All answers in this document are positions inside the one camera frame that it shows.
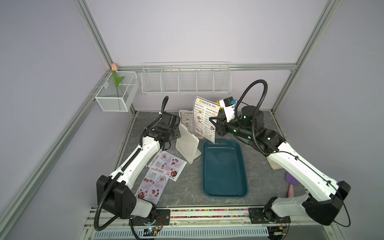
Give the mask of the pink artificial tulip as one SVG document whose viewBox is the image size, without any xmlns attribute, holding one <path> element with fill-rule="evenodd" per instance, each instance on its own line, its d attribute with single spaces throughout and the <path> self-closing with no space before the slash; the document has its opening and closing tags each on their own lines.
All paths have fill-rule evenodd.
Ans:
<svg viewBox="0 0 384 240">
<path fill-rule="evenodd" d="M 124 80 L 125 77 L 118 77 L 118 75 L 117 75 L 118 66 L 115 63 L 111 64 L 111 70 L 112 70 L 112 74 L 113 74 L 113 77 L 114 77 L 114 80 L 115 80 L 115 87 L 116 87 L 117 97 L 119 98 L 120 97 L 120 95 L 119 95 L 119 85 Z"/>
</svg>

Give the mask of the purple pink hair brush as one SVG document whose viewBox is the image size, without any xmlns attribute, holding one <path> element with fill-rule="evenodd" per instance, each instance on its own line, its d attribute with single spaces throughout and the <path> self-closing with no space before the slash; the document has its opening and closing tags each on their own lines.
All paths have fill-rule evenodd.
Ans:
<svg viewBox="0 0 384 240">
<path fill-rule="evenodd" d="M 288 198 L 293 198 L 294 197 L 294 186 L 299 184 L 299 181 L 292 176 L 289 172 L 286 173 L 286 181 L 289 184 L 288 188 Z"/>
</svg>

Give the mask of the beige work glove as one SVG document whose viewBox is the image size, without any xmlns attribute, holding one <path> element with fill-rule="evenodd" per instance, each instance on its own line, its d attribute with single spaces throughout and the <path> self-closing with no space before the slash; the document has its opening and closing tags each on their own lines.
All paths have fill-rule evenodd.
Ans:
<svg viewBox="0 0 384 240">
<path fill-rule="evenodd" d="M 284 167 L 282 167 L 280 165 L 279 162 L 276 162 L 274 159 L 270 158 L 270 157 L 267 157 L 267 161 L 270 165 L 270 167 L 272 168 L 272 170 L 280 170 L 280 169 L 283 169 Z"/>
</svg>

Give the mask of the white mesh wall basket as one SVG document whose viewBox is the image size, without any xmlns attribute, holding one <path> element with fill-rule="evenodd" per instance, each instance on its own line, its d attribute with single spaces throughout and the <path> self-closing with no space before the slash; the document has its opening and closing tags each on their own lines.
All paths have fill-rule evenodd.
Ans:
<svg viewBox="0 0 384 240">
<path fill-rule="evenodd" d="M 95 99 L 104 112 L 129 112 L 139 86 L 136 72 L 111 72 Z"/>
</svg>

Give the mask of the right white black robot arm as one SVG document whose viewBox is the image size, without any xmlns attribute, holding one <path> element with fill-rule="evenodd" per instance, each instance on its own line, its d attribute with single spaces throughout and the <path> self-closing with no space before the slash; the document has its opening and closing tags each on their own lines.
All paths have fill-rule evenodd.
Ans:
<svg viewBox="0 0 384 240">
<path fill-rule="evenodd" d="M 239 112 L 238 107 L 244 97 L 257 84 L 263 85 L 262 95 L 256 106 L 246 105 Z M 329 226 L 341 209 L 351 186 L 322 173 L 274 130 L 264 126 L 264 114 L 260 111 L 268 91 L 265 80 L 252 82 L 243 92 L 239 100 L 232 97 L 219 101 L 222 111 L 212 115 L 209 121 L 219 136 L 232 134 L 237 140 L 251 146 L 267 160 L 278 164 L 294 179 L 302 184 L 307 193 L 300 197 L 289 194 L 288 198 L 272 197 L 265 204 L 262 216 L 268 223 L 288 217 L 309 217 L 318 224 Z"/>
</svg>

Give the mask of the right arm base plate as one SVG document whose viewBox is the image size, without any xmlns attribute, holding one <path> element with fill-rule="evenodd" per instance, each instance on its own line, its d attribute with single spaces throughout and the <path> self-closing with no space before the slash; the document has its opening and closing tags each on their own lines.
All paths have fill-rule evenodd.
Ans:
<svg viewBox="0 0 384 240">
<path fill-rule="evenodd" d="M 290 224 L 290 217 L 278 217 L 264 207 L 249 208 L 249 218 L 252 224 Z"/>
</svg>

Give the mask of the red special menu sheet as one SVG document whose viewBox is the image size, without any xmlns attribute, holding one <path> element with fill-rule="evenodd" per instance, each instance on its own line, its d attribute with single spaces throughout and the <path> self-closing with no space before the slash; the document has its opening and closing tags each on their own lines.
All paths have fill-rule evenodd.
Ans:
<svg viewBox="0 0 384 240">
<path fill-rule="evenodd" d="M 176 182 L 187 162 L 160 150 L 149 163 L 149 168 L 153 168 L 166 173 L 170 180 Z"/>
</svg>

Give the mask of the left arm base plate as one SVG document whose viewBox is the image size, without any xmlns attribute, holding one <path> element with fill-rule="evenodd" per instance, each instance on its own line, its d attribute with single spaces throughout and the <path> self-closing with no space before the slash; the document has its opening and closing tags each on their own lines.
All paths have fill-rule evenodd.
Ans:
<svg viewBox="0 0 384 240">
<path fill-rule="evenodd" d="M 170 209 L 157 209 L 148 218 L 135 217 L 132 219 L 133 226 L 168 226 L 171 220 Z"/>
</svg>

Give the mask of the teal plastic tray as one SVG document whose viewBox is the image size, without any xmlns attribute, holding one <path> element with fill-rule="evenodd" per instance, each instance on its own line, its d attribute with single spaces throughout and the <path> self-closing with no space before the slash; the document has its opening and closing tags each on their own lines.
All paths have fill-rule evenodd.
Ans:
<svg viewBox="0 0 384 240">
<path fill-rule="evenodd" d="M 239 143 L 205 142 L 202 151 L 203 192 L 211 198 L 244 198 L 248 194 L 245 162 Z"/>
</svg>

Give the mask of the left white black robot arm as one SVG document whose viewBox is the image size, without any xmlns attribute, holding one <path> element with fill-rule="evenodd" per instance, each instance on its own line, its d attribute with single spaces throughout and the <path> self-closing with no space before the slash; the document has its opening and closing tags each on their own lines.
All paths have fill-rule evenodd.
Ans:
<svg viewBox="0 0 384 240">
<path fill-rule="evenodd" d="M 166 112 L 169 97 L 163 99 L 159 116 L 140 134 L 139 144 L 129 157 L 108 176 L 97 180 L 97 203 L 94 229 L 99 232 L 117 219 L 140 217 L 153 223 L 157 217 L 154 203 L 140 199 L 132 187 L 145 165 L 159 150 L 168 149 L 171 141 L 180 138 L 179 116 Z"/>
</svg>

